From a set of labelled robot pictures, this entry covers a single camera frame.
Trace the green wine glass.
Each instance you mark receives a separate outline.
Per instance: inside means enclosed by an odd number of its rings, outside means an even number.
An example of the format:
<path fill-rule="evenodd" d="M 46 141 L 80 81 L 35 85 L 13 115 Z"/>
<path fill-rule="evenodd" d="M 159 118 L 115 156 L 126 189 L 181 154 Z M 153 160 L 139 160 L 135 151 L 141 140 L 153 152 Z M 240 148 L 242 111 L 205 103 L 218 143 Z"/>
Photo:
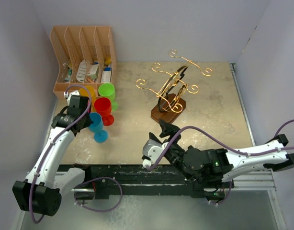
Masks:
<path fill-rule="evenodd" d="M 115 101 L 115 87 L 111 83 L 103 83 L 98 88 L 98 93 L 101 97 L 106 97 L 111 101 L 112 111 L 116 111 L 118 108 L 118 103 Z"/>

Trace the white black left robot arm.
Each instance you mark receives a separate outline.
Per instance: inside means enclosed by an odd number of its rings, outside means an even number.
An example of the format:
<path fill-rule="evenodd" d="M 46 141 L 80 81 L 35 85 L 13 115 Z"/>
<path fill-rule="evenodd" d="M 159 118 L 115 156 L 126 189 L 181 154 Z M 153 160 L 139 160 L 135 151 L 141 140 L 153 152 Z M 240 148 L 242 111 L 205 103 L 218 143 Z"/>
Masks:
<path fill-rule="evenodd" d="M 48 141 L 36 164 L 23 181 L 16 181 L 12 187 L 22 211 L 53 216 L 62 197 L 73 187 L 87 188 L 92 183 L 92 175 L 86 166 L 75 166 L 60 179 L 55 179 L 70 143 L 82 129 L 92 124 L 90 99 L 80 95 L 72 95 L 69 99 L 69 105 L 53 118 Z"/>

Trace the red wine glass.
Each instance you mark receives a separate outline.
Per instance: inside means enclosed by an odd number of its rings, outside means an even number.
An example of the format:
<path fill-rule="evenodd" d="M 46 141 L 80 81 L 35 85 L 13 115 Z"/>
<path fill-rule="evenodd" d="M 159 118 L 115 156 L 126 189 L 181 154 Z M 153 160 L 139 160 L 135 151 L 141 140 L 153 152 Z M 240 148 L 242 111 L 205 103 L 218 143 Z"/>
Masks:
<path fill-rule="evenodd" d="M 110 126 L 114 123 L 114 116 L 112 115 L 112 104 L 108 98 L 98 98 L 94 103 L 94 108 L 96 112 L 100 114 L 104 126 Z"/>

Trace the magenta wine glass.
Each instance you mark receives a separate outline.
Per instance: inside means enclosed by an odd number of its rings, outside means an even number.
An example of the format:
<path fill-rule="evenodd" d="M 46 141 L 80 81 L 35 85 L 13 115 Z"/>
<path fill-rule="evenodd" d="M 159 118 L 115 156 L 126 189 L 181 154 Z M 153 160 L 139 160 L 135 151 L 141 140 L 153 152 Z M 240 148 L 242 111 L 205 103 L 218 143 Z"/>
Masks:
<path fill-rule="evenodd" d="M 92 102 L 90 100 L 88 101 L 88 106 L 89 106 L 88 113 L 91 113 L 91 111 L 92 111 Z"/>

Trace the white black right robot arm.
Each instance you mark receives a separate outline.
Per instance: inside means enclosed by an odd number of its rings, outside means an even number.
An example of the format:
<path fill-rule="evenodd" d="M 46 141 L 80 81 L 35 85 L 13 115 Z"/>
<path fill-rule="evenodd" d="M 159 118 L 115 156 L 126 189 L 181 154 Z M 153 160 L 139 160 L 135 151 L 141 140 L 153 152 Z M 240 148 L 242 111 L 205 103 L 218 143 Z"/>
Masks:
<path fill-rule="evenodd" d="M 234 178 L 262 170 L 279 172 L 294 168 L 294 153 L 288 153 L 288 139 L 284 134 L 276 134 L 263 145 L 234 149 L 220 142 L 202 129 L 194 126 L 179 128 L 163 120 L 160 141 L 153 133 L 143 147 L 143 167 L 151 171 L 162 158 L 174 166 L 185 179 L 201 189 L 221 188 L 232 184 Z M 183 131 L 193 129 L 204 134 L 221 146 L 219 149 L 199 150 L 189 146 L 184 150 L 178 145 Z"/>

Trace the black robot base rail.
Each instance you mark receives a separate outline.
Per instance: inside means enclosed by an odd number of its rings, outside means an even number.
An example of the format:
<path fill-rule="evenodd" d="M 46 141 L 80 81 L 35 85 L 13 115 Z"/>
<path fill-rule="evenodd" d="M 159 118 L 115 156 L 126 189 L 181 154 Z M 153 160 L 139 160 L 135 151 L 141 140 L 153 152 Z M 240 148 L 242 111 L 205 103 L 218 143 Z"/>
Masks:
<path fill-rule="evenodd" d="M 95 192 L 95 199 L 107 199 L 119 194 L 221 199 L 223 191 L 234 187 L 230 182 L 198 183 L 195 179 L 186 179 L 171 165 L 160 165 L 153 171 L 147 171 L 138 164 L 61 164 L 57 171 L 65 173 L 74 167 L 87 171 L 86 181 L 100 179 L 82 187 L 83 192 Z"/>

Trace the yellow wine glass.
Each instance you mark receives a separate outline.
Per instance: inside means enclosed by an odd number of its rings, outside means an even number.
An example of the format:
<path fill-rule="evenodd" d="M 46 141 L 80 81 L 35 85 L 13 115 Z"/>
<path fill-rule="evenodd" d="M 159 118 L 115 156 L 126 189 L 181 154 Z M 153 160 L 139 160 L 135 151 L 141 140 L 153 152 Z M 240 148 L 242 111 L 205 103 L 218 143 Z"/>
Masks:
<path fill-rule="evenodd" d="M 90 94 L 91 105 L 94 106 L 94 103 L 97 100 L 97 95 L 96 95 L 95 89 L 91 86 L 84 86 L 84 87 L 85 87 L 85 89 L 83 89 L 83 88 L 79 89 L 80 96 L 88 97 Z"/>

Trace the blue wine glass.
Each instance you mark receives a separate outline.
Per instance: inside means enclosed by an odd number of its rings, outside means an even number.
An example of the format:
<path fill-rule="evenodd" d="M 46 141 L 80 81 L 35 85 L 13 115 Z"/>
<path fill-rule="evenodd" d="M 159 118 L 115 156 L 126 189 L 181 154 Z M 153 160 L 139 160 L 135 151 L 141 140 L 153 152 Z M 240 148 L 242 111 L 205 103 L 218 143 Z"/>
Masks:
<path fill-rule="evenodd" d="M 94 140 L 98 143 L 103 143 L 108 138 L 108 133 L 103 129 L 104 124 L 102 117 L 99 113 L 90 113 L 90 119 L 92 124 L 89 126 L 89 130 L 94 133 Z"/>

